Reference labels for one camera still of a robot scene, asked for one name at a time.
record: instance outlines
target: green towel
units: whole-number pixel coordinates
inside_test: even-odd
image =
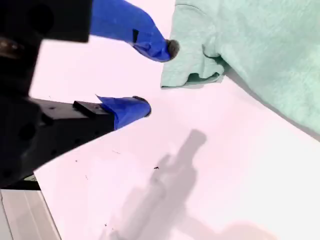
[[[176,0],[178,56],[162,87],[218,81],[226,63],[263,101],[320,134],[320,0]]]

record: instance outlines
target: mounting hole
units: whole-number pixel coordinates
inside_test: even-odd
[[[54,14],[50,7],[38,4],[28,13],[30,25],[40,34],[47,34],[54,25]]]
[[[19,138],[23,141],[31,140],[36,134],[36,128],[32,123],[23,126],[19,131]]]
[[[6,169],[6,170],[4,170],[3,172],[2,172],[2,176],[4,177],[4,178],[10,178],[11,176],[12,176],[12,174],[13,174],[13,172],[12,172],[12,170],[11,169]]]
[[[57,149],[53,149],[53,150],[51,151],[51,155],[52,155],[52,156],[57,155],[57,153],[58,153]]]

